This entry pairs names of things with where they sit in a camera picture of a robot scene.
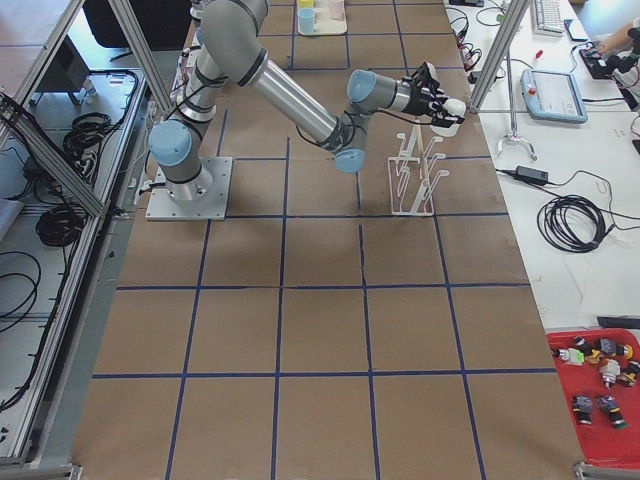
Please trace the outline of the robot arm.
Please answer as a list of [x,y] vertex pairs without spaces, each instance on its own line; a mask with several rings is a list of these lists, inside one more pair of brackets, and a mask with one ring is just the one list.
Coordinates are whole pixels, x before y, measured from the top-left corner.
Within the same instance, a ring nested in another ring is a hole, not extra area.
[[374,71],[353,71],[347,84],[349,103],[341,115],[332,114],[273,62],[259,43],[269,6],[267,1],[211,1],[203,8],[195,69],[181,99],[149,137],[170,198],[188,202],[211,190],[213,176],[198,152],[215,113],[215,101],[228,80],[256,89],[313,144],[330,152],[344,173],[355,173],[363,166],[370,117],[382,110],[427,116],[435,132],[456,134],[466,106],[442,90],[428,62],[399,80]]

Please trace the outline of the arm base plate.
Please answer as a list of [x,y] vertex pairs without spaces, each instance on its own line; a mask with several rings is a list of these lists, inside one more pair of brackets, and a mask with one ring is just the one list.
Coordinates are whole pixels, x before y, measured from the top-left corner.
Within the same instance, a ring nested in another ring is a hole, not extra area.
[[224,221],[226,217],[232,157],[208,157],[201,160],[202,168],[192,182],[175,184],[166,180],[161,167],[156,173],[150,193],[146,218],[152,221]]

